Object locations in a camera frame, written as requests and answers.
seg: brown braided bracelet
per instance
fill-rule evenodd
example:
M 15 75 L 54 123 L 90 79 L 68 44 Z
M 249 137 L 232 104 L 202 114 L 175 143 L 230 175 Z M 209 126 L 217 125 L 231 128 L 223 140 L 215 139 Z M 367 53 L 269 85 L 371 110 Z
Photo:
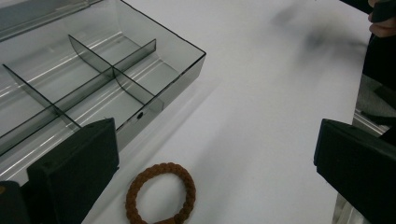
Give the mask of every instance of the brown braided bracelet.
M 189 218 L 190 212 L 194 207 L 195 202 L 195 185 L 189 172 L 178 164 L 161 163 L 154 165 L 144 172 L 140 173 L 134 182 L 132 182 L 131 187 L 129 187 L 128 193 L 126 195 L 126 216 L 128 217 L 131 224 L 147 224 L 146 221 L 142 219 L 136 208 L 136 197 L 137 192 L 142 188 L 146 181 L 157 175 L 163 175 L 171 173 L 177 175 L 184 183 L 186 189 L 186 201 L 183 203 L 183 207 L 180 209 L 178 214 L 166 220 L 156 222 L 156 224 L 182 224 L 187 218 Z

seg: white tabletop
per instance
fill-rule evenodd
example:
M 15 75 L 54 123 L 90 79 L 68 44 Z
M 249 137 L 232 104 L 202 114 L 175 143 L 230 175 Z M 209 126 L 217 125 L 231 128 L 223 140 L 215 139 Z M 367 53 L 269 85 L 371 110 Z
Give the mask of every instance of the white tabletop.
M 338 0 L 130 0 L 206 51 L 201 75 L 120 154 L 85 223 L 128 223 L 125 194 L 153 164 L 195 181 L 192 223 L 330 224 L 336 191 L 313 164 L 322 119 L 351 123 L 367 15 Z M 147 222 L 181 208 L 172 175 L 149 181 Z

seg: person's hand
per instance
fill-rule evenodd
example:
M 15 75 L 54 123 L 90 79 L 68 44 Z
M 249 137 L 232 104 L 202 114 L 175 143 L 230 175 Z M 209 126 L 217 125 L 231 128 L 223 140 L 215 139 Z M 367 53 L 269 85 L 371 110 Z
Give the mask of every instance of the person's hand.
M 368 0 L 371 7 L 374 7 L 379 0 Z M 373 13 L 369 15 L 369 21 L 372 20 Z M 387 21 L 373 23 L 370 26 L 370 31 L 378 37 L 388 37 L 396 35 L 396 17 L 390 18 Z

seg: clear plastic organizer box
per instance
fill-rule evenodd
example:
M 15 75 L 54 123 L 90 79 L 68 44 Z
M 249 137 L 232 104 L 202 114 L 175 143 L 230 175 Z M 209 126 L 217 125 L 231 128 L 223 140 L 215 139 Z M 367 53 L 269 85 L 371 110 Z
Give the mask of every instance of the clear plastic organizer box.
M 0 180 L 20 183 L 29 164 L 91 122 L 114 118 L 122 149 L 205 59 L 116 0 L 4 3 L 0 41 Z

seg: organizer compartment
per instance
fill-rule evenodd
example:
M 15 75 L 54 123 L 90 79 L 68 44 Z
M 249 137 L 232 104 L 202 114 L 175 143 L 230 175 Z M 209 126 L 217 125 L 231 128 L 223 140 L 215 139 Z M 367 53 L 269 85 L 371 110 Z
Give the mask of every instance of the organizer compartment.
M 140 11 L 80 2 L 0 36 L 0 179 L 23 182 L 27 164 L 99 119 L 115 119 L 123 149 L 200 73 L 205 53 Z

